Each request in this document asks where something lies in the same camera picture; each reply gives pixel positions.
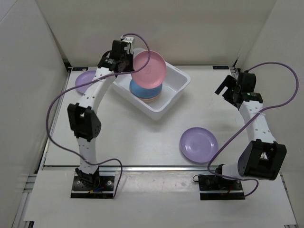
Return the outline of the purple plate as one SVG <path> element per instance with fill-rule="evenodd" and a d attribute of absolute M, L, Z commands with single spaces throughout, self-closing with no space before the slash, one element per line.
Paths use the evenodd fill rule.
<path fill-rule="evenodd" d="M 76 91 L 83 95 L 90 85 L 84 85 L 82 87 L 79 86 L 91 82 L 94 79 L 94 77 L 95 77 L 95 71 L 93 70 L 85 71 L 81 73 L 75 81 L 75 86 L 77 86 Z"/>
<path fill-rule="evenodd" d="M 217 153 L 219 146 L 212 132 L 201 127 L 187 129 L 180 137 L 181 153 L 194 163 L 208 163 Z"/>

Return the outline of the blue plate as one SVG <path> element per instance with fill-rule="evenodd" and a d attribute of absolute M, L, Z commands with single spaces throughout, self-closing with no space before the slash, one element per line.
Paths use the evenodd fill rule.
<path fill-rule="evenodd" d="M 157 99 L 159 96 L 160 96 L 161 92 L 159 92 L 156 96 L 153 96 L 153 97 L 150 97 L 150 98 L 143 98 L 143 97 L 139 97 L 139 96 L 136 96 L 135 94 L 133 94 L 135 97 L 139 98 L 140 100 L 142 101 L 153 101 L 155 99 Z"/>
<path fill-rule="evenodd" d="M 146 88 L 140 87 L 132 79 L 129 84 L 129 89 L 130 89 L 130 92 L 132 94 L 134 94 L 136 97 L 149 99 L 149 98 L 156 97 L 162 91 L 162 84 L 160 84 L 156 88 L 146 89 Z"/>

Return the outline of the orange yellow plate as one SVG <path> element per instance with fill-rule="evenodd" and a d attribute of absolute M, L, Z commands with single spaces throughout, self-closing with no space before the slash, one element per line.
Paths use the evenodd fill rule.
<path fill-rule="evenodd" d="M 158 99 L 160 97 L 160 95 L 161 95 L 161 93 L 159 93 L 156 96 L 151 97 L 151 98 L 140 98 L 140 100 L 142 100 L 144 102 L 152 102 L 152 101 Z"/>

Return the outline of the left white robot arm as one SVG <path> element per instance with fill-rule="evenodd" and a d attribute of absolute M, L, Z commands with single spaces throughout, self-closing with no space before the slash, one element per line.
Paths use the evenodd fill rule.
<path fill-rule="evenodd" d="M 106 79 L 100 77 L 133 71 L 133 37 L 114 40 L 112 49 L 102 56 L 95 71 L 94 80 L 76 104 L 69 104 L 67 108 L 70 128 L 74 132 L 82 156 L 76 173 L 84 180 L 84 185 L 95 190 L 99 187 L 100 178 L 96 161 L 96 138 L 101 131 L 101 122 L 97 117 L 97 110 L 102 98 L 116 76 Z"/>

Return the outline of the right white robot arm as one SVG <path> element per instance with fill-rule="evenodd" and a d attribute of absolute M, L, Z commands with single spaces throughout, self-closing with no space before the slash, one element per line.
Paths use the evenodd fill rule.
<path fill-rule="evenodd" d="M 254 92 L 256 81 L 251 73 L 240 73 L 238 79 L 228 75 L 215 91 L 220 94 L 226 89 L 222 96 L 238 109 L 248 125 L 249 140 L 236 163 L 220 165 L 219 175 L 213 178 L 219 190 L 226 189 L 235 178 L 275 180 L 287 154 L 286 146 L 277 143 L 262 115 L 262 96 Z"/>

